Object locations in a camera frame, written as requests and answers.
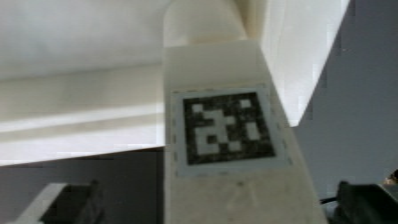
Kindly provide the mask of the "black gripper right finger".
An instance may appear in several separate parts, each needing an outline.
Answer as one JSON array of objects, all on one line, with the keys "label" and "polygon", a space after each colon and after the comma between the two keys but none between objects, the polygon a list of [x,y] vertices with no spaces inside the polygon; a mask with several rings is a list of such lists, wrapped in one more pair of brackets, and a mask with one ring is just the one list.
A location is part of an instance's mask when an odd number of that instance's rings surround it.
[{"label": "black gripper right finger", "polygon": [[339,183],[331,224],[398,224],[398,183]]}]

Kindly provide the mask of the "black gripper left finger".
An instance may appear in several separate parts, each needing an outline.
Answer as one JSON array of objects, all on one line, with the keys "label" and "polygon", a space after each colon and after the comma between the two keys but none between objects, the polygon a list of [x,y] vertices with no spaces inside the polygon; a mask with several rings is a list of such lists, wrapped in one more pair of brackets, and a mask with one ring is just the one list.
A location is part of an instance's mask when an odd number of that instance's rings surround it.
[{"label": "black gripper left finger", "polygon": [[107,224],[98,181],[50,183],[14,220],[14,224]]}]

